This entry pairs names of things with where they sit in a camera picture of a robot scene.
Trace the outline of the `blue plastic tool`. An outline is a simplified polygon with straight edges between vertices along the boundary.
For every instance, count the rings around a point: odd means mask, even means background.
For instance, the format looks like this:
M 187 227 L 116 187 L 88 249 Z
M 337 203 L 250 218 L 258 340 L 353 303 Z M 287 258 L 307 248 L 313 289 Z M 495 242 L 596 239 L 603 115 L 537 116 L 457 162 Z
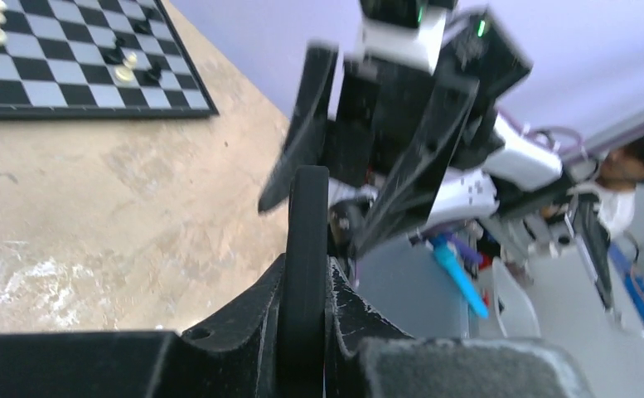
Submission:
M 429 243 L 433 247 L 434 259 L 445 269 L 445 271 L 451 277 L 471 310 L 479 318 L 488 318 L 489 310 L 485 305 L 482 296 L 477 292 L 477 290 L 473 286 L 473 283 L 463 270 L 462 264 L 459 262 L 458 257 L 450 249 L 448 240 L 440 235 L 437 235 L 430 238 Z

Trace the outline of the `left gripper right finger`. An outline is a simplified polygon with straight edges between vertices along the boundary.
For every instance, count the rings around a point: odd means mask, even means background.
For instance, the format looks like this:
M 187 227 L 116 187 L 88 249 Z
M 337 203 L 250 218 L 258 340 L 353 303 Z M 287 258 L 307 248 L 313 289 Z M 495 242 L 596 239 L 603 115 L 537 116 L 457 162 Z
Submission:
M 327 397 L 591 397 L 565 351 L 536 339 L 412 338 L 328 260 Z

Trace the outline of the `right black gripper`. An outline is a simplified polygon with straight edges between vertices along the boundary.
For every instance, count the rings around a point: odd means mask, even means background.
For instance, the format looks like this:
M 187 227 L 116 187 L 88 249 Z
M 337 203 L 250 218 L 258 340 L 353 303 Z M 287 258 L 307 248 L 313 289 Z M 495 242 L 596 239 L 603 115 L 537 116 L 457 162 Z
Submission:
M 336 118 L 327 124 L 337 58 L 336 46 L 307 46 L 288 132 L 260 193 L 258 212 L 285 200 L 297 169 L 320 159 L 332 178 L 351 187 L 367 183 L 371 172 L 389 174 L 354 236 L 359 259 L 426 224 L 478 80 L 348 56 Z

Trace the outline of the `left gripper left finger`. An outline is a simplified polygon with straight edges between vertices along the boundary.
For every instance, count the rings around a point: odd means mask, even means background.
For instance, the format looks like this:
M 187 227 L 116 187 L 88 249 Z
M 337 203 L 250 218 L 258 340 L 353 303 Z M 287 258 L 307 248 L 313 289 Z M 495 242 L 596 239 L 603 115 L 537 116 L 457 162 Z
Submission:
M 182 333 L 0 334 L 0 397 L 272 397 L 283 265 Z

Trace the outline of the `clear plastic bowl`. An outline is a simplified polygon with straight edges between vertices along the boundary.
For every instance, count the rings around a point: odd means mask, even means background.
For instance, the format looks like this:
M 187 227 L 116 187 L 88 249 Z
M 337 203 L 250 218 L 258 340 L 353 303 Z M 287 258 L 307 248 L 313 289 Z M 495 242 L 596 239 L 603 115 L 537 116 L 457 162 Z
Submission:
M 535 308 L 499 258 L 491 263 L 491 305 L 503 337 L 541 337 Z

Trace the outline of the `black chess piece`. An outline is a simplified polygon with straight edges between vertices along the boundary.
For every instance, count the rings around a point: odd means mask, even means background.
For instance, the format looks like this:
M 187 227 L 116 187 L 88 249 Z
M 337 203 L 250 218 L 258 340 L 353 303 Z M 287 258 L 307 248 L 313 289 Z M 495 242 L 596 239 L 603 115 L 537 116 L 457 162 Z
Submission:
M 162 78 L 162 64 L 153 62 L 151 67 L 143 72 L 143 81 L 146 85 L 158 86 Z
M 125 43 L 125 40 L 121 36 L 116 36 L 114 38 L 114 44 L 111 48 L 105 48 L 102 50 L 102 56 L 104 62 L 108 65 L 119 65 L 123 63 L 124 55 L 122 47 Z

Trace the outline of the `black phone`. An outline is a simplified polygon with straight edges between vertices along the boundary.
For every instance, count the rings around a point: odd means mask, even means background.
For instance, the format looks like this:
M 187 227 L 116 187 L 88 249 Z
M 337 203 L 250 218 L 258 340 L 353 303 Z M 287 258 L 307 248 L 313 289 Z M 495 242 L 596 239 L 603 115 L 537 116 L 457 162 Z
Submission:
M 327 289 L 327 180 L 319 166 L 298 169 L 288 209 L 283 292 L 278 312 L 281 397 L 321 397 Z

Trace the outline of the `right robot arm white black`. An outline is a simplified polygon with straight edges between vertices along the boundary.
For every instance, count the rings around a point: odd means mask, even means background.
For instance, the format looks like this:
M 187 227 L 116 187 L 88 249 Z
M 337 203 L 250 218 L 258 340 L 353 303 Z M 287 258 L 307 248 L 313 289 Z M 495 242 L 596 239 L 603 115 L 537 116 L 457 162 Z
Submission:
M 572 184 L 558 153 L 529 139 L 496 100 L 532 64 L 487 7 L 363 1 L 356 49 L 307 44 L 282 150 L 259 212 L 320 167 L 361 193 L 331 214 L 340 256 L 356 260 L 401 234 L 530 214 Z

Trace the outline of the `person in white shirt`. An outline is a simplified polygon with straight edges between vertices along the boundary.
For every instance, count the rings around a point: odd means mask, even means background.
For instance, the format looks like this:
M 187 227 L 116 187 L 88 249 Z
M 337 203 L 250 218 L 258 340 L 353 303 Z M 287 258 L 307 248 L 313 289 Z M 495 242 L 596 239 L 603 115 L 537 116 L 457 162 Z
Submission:
M 609 236 L 617 238 L 632 223 L 636 188 L 641 183 L 644 183 L 644 136 L 610 150 L 596 177 L 570 191 L 597 194 L 598 219 Z

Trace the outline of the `black white chessboard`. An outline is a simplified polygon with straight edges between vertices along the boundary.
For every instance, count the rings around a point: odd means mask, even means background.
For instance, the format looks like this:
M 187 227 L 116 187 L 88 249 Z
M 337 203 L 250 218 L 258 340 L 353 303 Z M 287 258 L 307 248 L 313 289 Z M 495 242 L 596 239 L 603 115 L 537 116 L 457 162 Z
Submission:
M 217 110 L 160 1 L 9 1 L 0 46 L 0 119 L 196 119 Z M 102 50 L 134 52 L 118 81 Z M 158 86 L 143 72 L 162 64 Z

